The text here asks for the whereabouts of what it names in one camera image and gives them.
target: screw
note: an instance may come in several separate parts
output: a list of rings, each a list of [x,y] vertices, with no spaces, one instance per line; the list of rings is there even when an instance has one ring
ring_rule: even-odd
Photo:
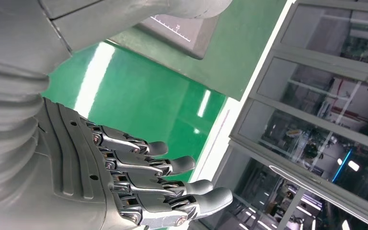
[[[137,222],[138,218],[136,218],[135,216],[131,216],[131,217],[128,217],[129,219],[131,219],[133,222]]]
[[[187,217],[182,216],[182,217],[180,217],[180,218],[177,220],[177,222],[175,223],[175,225],[176,225],[176,226],[180,226],[180,225],[184,224],[184,222],[185,222],[186,220],[187,220]]]
[[[105,164],[105,168],[106,168],[106,169],[112,169],[112,164],[107,162],[107,163]]]

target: fluorescent light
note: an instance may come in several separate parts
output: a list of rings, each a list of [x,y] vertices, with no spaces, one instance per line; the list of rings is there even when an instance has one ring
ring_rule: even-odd
[[[239,224],[239,226],[241,226],[243,229],[245,229],[245,230],[248,230],[248,228],[247,227],[245,227],[243,224]]]
[[[347,220],[345,220],[342,223],[342,230],[350,230],[350,227],[349,227],[349,224],[348,224],[348,221]]]
[[[353,162],[353,161],[350,161],[349,163],[348,163],[348,165],[349,165],[349,167],[351,167],[353,170],[355,170],[356,172],[359,170],[359,165],[358,164],[356,164],[355,162]]]
[[[91,62],[88,64],[87,71],[82,80],[80,92],[77,96],[77,101],[74,105],[74,110],[85,118],[88,118],[90,114],[96,93],[98,92],[114,52],[115,48],[113,46],[106,43],[100,43],[95,50]]]
[[[260,220],[257,221],[257,223],[259,223],[260,225],[262,225],[265,229],[267,230],[272,230],[271,228],[269,228],[269,226],[265,225],[263,222],[261,222]]]
[[[308,216],[312,216],[312,214],[311,213],[309,213],[308,211],[306,211],[305,209],[303,209],[303,208],[301,208],[300,206],[297,206],[297,209],[298,210],[300,210],[301,212],[303,212],[303,213],[305,213],[305,214],[307,214]]]
[[[311,207],[314,207],[314,208],[316,208],[316,209],[318,209],[318,210],[321,211],[321,208],[318,207],[317,205],[315,205],[313,202],[311,202],[311,201],[309,201],[309,200],[307,200],[305,198],[302,198],[301,201],[303,201],[303,202],[307,203],[308,205],[310,205]]]
[[[198,109],[198,113],[197,113],[198,117],[204,116],[204,112],[207,107],[210,95],[211,95],[211,91],[206,90],[204,93],[204,97],[202,98],[201,104],[199,106],[199,109]]]

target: silver screw head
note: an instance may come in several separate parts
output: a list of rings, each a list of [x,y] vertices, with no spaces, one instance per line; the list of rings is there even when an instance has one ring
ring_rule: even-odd
[[[187,220],[187,217],[180,217],[177,222],[175,223],[176,226],[180,226],[184,224],[184,222]]]

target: white stripe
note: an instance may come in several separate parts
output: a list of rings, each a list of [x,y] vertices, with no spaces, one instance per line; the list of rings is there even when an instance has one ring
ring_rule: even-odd
[[[102,79],[105,76],[106,69],[115,52],[115,47],[101,42],[88,64],[84,79],[82,80],[80,92],[74,105],[74,110],[81,116],[88,118],[92,104],[94,103],[96,93]]]
[[[215,123],[208,135],[207,142],[198,159],[197,166],[193,171],[190,182],[201,179],[212,180],[212,178],[214,177],[219,163],[222,160],[222,157],[228,147],[230,131],[235,125],[235,121],[238,118],[239,113],[241,112],[241,109],[246,102],[246,99],[248,98],[249,92],[252,89],[254,82],[256,81],[256,77],[259,74],[267,58],[270,48],[273,45],[278,31],[280,30],[280,27],[283,24],[293,2],[294,0],[287,0],[286,4],[284,5],[283,11],[281,12],[277,23],[272,31],[272,34],[267,41],[266,47],[264,48],[259,62],[254,69],[253,75],[251,76],[249,83],[246,86],[241,101],[238,102],[232,98],[228,98],[226,100],[221,112],[219,113],[219,116],[215,120]]]

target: gray panel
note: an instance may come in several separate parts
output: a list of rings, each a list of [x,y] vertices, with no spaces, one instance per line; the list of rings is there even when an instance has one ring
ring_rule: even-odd
[[[0,0],[2,65],[49,74],[69,57],[67,47],[38,1]]]
[[[155,15],[142,21],[137,27],[190,57],[201,60],[207,52],[218,18],[183,19]]]
[[[48,17],[55,19],[101,0],[40,0]]]

